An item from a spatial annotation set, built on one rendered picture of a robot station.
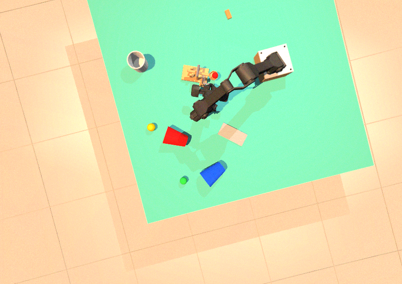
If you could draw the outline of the yellow ball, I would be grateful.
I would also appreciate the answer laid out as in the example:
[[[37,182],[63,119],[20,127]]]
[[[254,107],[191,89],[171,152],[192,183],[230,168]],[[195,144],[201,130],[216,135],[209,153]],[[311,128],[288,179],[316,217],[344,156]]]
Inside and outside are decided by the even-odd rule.
[[[150,124],[148,124],[147,129],[148,129],[149,131],[154,131],[154,130],[155,130],[155,125],[152,124],[152,123],[150,123]]]

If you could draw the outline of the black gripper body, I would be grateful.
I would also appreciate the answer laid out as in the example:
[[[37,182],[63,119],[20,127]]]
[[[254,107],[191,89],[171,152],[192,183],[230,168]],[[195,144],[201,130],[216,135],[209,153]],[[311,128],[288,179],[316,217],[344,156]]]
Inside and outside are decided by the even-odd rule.
[[[192,97],[198,97],[199,94],[202,94],[202,96],[203,96],[204,98],[206,98],[206,97],[209,96],[214,90],[215,90],[215,89],[209,90],[209,89],[206,89],[206,88],[200,89],[200,86],[199,86],[199,85],[193,84],[193,85],[192,85],[192,90],[191,90],[191,96],[192,96]],[[225,96],[222,97],[219,101],[226,102],[226,101],[228,100],[228,96],[229,96],[229,94],[225,95]]]

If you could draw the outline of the red bucket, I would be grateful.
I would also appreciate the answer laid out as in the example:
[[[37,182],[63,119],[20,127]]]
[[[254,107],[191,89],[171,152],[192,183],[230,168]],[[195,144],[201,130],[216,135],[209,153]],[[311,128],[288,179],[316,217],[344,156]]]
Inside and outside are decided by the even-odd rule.
[[[185,146],[187,140],[187,135],[168,126],[163,143],[177,146]]]

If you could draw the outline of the tan cylinder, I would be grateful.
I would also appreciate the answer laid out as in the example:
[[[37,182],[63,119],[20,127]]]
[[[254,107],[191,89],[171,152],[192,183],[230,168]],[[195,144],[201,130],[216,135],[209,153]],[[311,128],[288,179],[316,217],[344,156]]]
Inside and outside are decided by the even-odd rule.
[[[127,56],[128,65],[139,73],[143,73],[148,69],[148,61],[139,51],[132,51]]]

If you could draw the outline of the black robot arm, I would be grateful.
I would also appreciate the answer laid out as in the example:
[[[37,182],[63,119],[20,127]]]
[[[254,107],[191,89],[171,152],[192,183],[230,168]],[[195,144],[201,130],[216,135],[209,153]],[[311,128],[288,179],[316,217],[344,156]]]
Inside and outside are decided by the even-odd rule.
[[[250,62],[241,63],[231,70],[228,78],[222,81],[220,86],[209,96],[198,100],[193,104],[192,107],[194,110],[190,112],[190,119],[194,120],[195,122],[198,122],[200,119],[205,119],[209,113],[216,111],[216,103],[225,95],[234,90],[243,90],[254,83],[255,79],[258,78],[262,73],[266,72],[267,75],[269,75],[281,72],[286,66],[287,65],[277,51],[269,54],[264,61],[255,65],[251,64]],[[237,74],[244,85],[243,87],[233,87],[229,81],[229,78],[233,72]]]

